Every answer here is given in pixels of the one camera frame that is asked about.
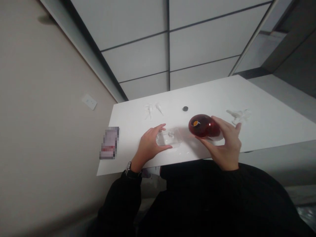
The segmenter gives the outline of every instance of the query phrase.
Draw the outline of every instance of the black sleeve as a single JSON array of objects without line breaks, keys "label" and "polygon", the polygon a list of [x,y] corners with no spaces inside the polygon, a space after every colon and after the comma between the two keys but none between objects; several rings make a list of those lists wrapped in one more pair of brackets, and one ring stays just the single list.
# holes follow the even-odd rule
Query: black sleeve
[{"label": "black sleeve", "polygon": [[141,204],[142,178],[127,178],[125,172],[111,186],[88,236],[134,236],[134,218]]},{"label": "black sleeve", "polygon": [[258,216],[299,236],[314,236],[280,183],[255,167],[244,164],[239,167],[223,172],[225,198],[234,210]]}]

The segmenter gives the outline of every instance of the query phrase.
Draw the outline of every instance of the wristwatch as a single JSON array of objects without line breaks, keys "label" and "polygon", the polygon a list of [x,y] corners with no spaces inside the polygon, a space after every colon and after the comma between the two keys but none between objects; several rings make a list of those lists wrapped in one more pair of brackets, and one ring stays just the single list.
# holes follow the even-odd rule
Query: wristwatch
[{"label": "wristwatch", "polygon": [[128,178],[136,179],[136,178],[138,178],[139,176],[141,176],[142,172],[140,172],[140,173],[135,173],[135,172],[131,171],[131,170],[130,170],[131,165],[132,165],[132,162],[130,161],[130,162],[127,164],[127,167],[126,167],[126,169],[125,169],[125,175],[126,175],[126,177],[128,177]]}]

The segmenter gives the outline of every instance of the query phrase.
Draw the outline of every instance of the right hand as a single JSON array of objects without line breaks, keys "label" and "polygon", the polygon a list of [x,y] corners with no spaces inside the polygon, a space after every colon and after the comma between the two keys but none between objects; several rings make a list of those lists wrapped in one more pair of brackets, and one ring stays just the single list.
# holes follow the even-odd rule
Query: right hand
[{"label": "right hand", "polygon": [[238,139],[238,135],[241,129],[241,123],[234,127],[221,118],[212,116],[212,119],[219,125],[225,139],[225,145],[214,146],[205,140],[205,138],[196,138],[200,140],[204,146],[206,146],[206,148],[211,153],[212,159],[221,168],[221,170],[233,171],[239,169],[238,157],[241,148],[241,142]]}]

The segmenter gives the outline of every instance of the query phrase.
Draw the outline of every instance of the person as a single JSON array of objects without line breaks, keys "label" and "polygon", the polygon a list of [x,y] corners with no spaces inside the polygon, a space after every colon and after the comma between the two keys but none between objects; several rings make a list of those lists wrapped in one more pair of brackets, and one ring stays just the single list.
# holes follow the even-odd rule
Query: person
[{"label": "person", "polygon": [[150,128],[119,179],[111,186],[89,236],[314,236],[300,218],[286,190],[264,171],[238,163],[241,142],[236,127],[212,116],[225,144],[215,146],[196,137],[213,161],[197,160],[161,167],[167,190],[160,192],[141,220],[139,175],[147,161],[172,148],[158,146],[165,124]]}]

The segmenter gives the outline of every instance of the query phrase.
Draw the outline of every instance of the hand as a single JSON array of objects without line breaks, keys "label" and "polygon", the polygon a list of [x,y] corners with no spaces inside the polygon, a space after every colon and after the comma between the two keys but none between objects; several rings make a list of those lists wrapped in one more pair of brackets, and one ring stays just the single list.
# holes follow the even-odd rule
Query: hand
[{"label": "hand", "polygon": [[154,158],[158,153],[172,148],[170,145],[158,146],[156,143],[157,134],[160,130],[166,130],[165,125],[164,123],[155,128],[150,128],[144,133],[139,142],[138,150],[132,159],[131,171],[139,173],[147,161]]},{"label": "hand", "polygon": [[214,146],[204,138],[196,138],[200,140],[204,146],[206,146],[212,155],[212,159],[222,170],[233,171],[239,169],[238,157],[241,148],[241,142],[238,139],[238,135],[241,129],[241,123],[234,127],[221,118],[212,116],[212,119],[214,119],[214,121],[219,125],[225,139],[225,145]]}]

